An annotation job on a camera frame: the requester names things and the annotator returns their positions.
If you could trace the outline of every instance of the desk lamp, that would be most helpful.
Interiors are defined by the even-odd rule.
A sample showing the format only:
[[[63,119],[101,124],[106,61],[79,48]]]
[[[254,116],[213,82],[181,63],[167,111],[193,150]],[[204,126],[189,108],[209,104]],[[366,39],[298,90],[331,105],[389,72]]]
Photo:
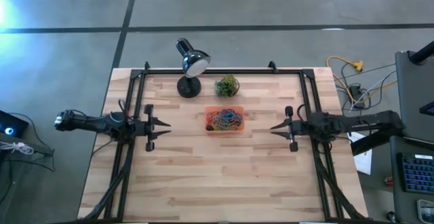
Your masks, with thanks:
[[[185,98],[195,97],[201,91],[201,82],[196,76],[202,74],[210,65],[211,57],[205,52],[194,50],[185,38],[176,41],[176,48],[183,57],[182,70],[185,74],[178,81],[178,93]]]

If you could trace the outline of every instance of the colorful rubber bands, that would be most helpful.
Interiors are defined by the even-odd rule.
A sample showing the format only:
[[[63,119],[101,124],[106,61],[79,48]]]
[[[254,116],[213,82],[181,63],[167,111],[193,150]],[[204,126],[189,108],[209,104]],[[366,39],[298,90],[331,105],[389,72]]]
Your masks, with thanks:
[[[233,109],[222,109],[221,111],[208,113],[206,121],[206,130],[238,130],[243,122],[243,116]]]

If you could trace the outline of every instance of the white label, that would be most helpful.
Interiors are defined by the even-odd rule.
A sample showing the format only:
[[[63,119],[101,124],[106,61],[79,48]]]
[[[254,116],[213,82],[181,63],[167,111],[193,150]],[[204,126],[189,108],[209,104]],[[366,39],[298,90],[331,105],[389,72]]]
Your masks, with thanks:
[[[430,155],[414,155],[417,159],[424,159],[424,160],[432,160],[433,156]]]

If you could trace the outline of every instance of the concrete floor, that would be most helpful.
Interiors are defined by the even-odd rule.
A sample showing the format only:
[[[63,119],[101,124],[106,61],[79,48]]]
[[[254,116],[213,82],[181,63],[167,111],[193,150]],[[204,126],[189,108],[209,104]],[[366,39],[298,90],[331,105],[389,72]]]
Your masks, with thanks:
[[[8,28],[122,27],[127,5],[128,0],[0,0],[0,33]],[[434,23],[434,0],[136,0],[130,26],[426,23]],[[213,67],[264,67],[270,60],[281,67],[322,67],[332,55],[363,60],[365,71],[376,70],[348,82],[369,88],[394,70],[377,68],[393,64],[396,51],[417,50],[434,36],[434,29],[411,25],[372,28],[128,33],[119,66],[142,67],[149,61],[152,67],[180,67],[174,43],[186,37],[213,57]],[[1,223],[53,223],[77,216],[95,134],[58,132],[53,121],[64,109],[101,114],[119,36],[0,34],[0,80],[6,84],[0,87],[0,109],[30,116],[41,138],[56,149],[55,173],[14,164],[14,186],[0,206]],[[333,70],[339,73],[342,65],[333,62]],[[348,68],[347,74],[354,71]],[[387,109],[399,111],[396,86],[386,88],[380,106],[365,113]],[[26,138],[35,139],[31,130]],[[389,162],[375,155],[374,162],[386,169]],[[375,177],[361,176],[369,214],[376,219],[384,219],[393,207],[391,193],[377,190],[384,188],[387,175],[386,169]],[[6,176],[1,174],[0,183]]]

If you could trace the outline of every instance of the butcher block tabletop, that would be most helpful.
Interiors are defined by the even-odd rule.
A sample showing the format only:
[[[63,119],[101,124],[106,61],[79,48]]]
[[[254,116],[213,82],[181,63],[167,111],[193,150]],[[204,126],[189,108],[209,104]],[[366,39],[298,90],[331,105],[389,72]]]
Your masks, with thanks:
[[[341,114],[331,69],[312,69],[323,111]],[[130,71],[113,70],[104,113],[119,111],[118,100],[126,97]],[[176,89],[181,75],[146,75],[142,106],[154,104],[154,116],[169,123],[172,132],[155,140],[152,152],[145,151],[146,137],[136,139],[123,221],[324,220],[309,137],[297,136],[299,150],[291,152],[288,140],[270,134],[269,130],[285,119],[286,106],[293,106],[295,111],[303,103],[300,78],[284,74],[235,75],[240,83],[238,93],[220,98],[215,95],[214,81],[223,76],[198,76],[202,84],[200,94],[183,98]],[[307,85],[313,107],[309,82]],[[208,135],[204,112],[209,105],[243,106],[244,131]],[[147,120],[142,112],[140,116]],[[301,116],[306,116],[304,109]],[[167,128],[155,126],[158,130]],[[95,149],[108,141],[108,136],[99,134]],[[92,157],[78,217],[87,215],[107,190],[115,151],[116,143],[111,143]],[[338,186],[354,207],[367,216],[347,140],[333,142],[332,158]],[[117,212],[119,190],[120,187],[113,213]],[[330,189],[328,196],[334,214]]]

